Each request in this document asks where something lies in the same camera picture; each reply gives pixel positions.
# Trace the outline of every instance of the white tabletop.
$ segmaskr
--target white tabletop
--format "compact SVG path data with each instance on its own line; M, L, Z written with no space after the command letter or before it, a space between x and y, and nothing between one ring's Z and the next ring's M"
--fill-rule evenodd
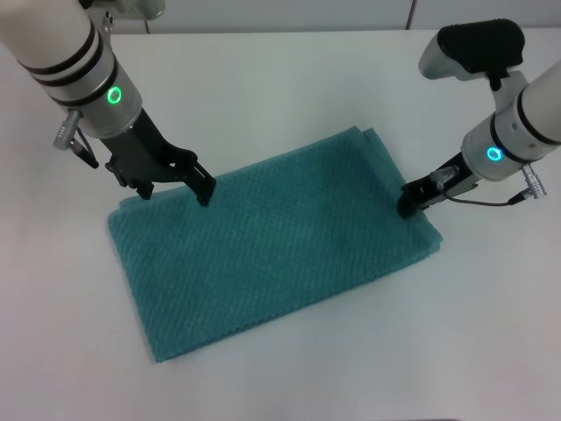
M561 57L561 29L525 33L532 80ZM413 180L493 111L485 81L422 78L433 34L113 44L162 133L213 175L357 125ZM431 208L442 250L412 268L155 364L105 224L134 192L52 146L62 119L0 46L3 421L561 418L561 154L535 165L540 201ZM517 175L468 196L501 201L523 186Z

